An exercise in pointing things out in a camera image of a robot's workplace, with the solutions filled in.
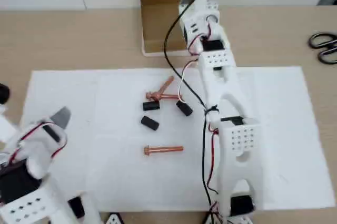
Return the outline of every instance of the red wire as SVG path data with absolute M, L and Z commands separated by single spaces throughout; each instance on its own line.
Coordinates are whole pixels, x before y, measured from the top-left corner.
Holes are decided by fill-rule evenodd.
M 212 179 L 212 176 L 213 176 L 213 169 L 214 169 L 214 136 L 215 135 L 218 135 L 218 131 L 217 130 L 214 130 L 213 133 L 212 133 L 212 147 L 211 147 L 211 150 L 212 150 L 212 160 L 211 160 L 211 170 L 210 170 L 210 174 L 209 174 L 209 178 L 207 180 L 207 187 L 209 188 L 209 190 L 211 191 L 215 191 L 214 189 L 210 188 L 210 182 L 211 182 L 211 179 Z
M 68 140 L 66 139 L 65 144 L 60 149 L 58 149 L 57 151 L 52 153 L 51 157 L 54 158 L 61 150 L 64 149 L 64 147 L 67 145 L 67 143 L 68 143 Z
M 37 129 L 39 129 L 44 124 L 50 124 L 50 123 L 40 123 L 40 124 L 38 124 L 36 127 L 34 127 L 33 129 L 31 129 L 28 133 L 26 133 L 23 137 L 21 137 L 21 139 L 19 140 L 19 142 L 22 141 L 22 140 L 25 140 L 28 136 L 30 136 L 34 131 L 36 131 Z M 65 144 L 60 149 L 58 149 L 57 151 L 55 151 L 51 155 L 51 157 L 54 158 L 62 149 L 64 149 L 64 147 L 67 145 L 67 142 L 68 141 L 66 140 Z M 17 156 L 17 154 L 18 154 L 18 152 L 20 150 L 21 149 L 19 148 L 16 151 L 14 151 L 14 153 L 12 154 L 12 156 L 9 159 L 9 164 L 11 164 L 15 160 L 15 157 Z
M 208 29 L 209 29 L 209 34 L 206 36 L 206 39 L 208 40 L 208 39 L 211 37 L 212 30 L 211 30 L 210 24 L 208 24 L 207 27 L 208 27 Z M 202 36 L 202 35 L 204 35 L 204 33 L 200 33 L 200 34 L 196 35 L 196 36 L 193 38 L 193 40 L 191 41 L 191 43 L 190 43 L 190 45 L 189 45 L 189 47 L 188 47 L 188 49 L 187 49 L 187 50 L 189 51 L 189 53 L 191 54 L 191 56 L 198 56 L 198 55 L 200 55 L 199 53 L 191 52 L 191 51 L 190 51 L 190 48 L 192 47 L 192 45 L 193 45 L 193 43 L 196 41 L 196 39 L 197 39 L 198 37 Z

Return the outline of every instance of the white foam sheet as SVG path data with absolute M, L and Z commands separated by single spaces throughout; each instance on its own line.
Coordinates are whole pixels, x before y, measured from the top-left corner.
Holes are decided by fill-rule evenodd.
M 243 91 L 263 124 L 262 210 L 334 206 L 301 69 L 238 68 L 238 72 Z M 142 110 L 145 92 L 157 90 L 170 74 L 168 69 L 33 73 L 23 124 L 64 105 L 73 113 L 67 129 L 70 143 L 52 168 L 67 197 L 87 190 L 100 211 L 208 210 L 201 181 L 201 106 L 183 88 L 184 98 L 194 109 L 190 117 L 169 100 L 161 102 L 160 110 Z M 190 69 L 186 79 L 203 93 L 196 70 Z M 175 93 L 176 87 L 177 80 L 167 93 Z M 140 124 L 143 115 L 160 123 L 156 132 Z M 185 149 L 148 157 L 143 154 L 146 145 L 183 145 Z M 215 155 L 217 165 L 219 155 Z
M 67 126 L 68 143 L 51 166 L 67 198 L 85 190 L 86 161 L 91 141 L 98 71 L 33 72 L 27 92 L 21 125 L 51 116 L 67 106 L 71 120 Z

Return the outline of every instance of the scissors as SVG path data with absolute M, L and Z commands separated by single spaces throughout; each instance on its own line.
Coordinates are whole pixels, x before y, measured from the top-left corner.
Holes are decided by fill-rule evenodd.
M 327 42 L 322 42 L 320 44 L 315 43 L 314 41 L 318 37 L 327 37 L 330 40 Z M 334 52 L 337 52 L 337 35 L 334 33 L 329 33 L 329 32 L 319 32 L 314 35 L 312 35 L 309 38 L 308 41 L 309 47 L 313 49 L 321 49 L 321 48 L 326 48 L 326 50 L 323 50 L 318 53 L 318 60 L 326 65 L 334 65 L 337 64 L 337 59 L 328 59 L 326 56 L 329 54 L 332 54 Z

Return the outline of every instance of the copper bolt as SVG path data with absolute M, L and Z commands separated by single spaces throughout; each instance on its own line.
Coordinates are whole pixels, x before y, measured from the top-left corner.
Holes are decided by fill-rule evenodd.
M 175 146 L 175 147 L 149 147 L 148 145 L 144 148 L 144 154 L 149 156 L 151 153 L 162 153 L 162 152 L 176 152 L 183 151 L 183 146 Z
M 170 76 L 168 80 L 162 85 L 162 87 L 155 92 L 148 92 L 146 93 L 146 99 L 148 100 L 155 100 L 155 101 L 160 101 L 161 99 L 178 99 L 178 95 L 175 94 L 163 94 L 164 91 L 168 88 L 168 86 L 172 83 L 174 80 L 173 76 Z

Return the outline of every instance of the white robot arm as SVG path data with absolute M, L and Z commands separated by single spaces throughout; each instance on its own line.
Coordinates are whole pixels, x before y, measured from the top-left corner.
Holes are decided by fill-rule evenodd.
M 64 132 L 70 111 L 21 130 L 0 113 L 0 215 L 8 224 L 35 223 L 49 217 L 52 224 L 101 224 L 89 195 L 67 201 L 49 174 L 52 159 L 66 146 Z
M 180 26 L 188 51 L 198 56 L 205 91 L 207 121 L 220 139 L 217 200 L 226 218 L 247 215 L 263 200 L 261 126 L 241 90 L 229 40 L 220 25 L 216 0 L 181 0 Z M 229 115 L 222 104 L 230 103 L 237 115 Z M 235 194 L 241 180 L 249 193 Z

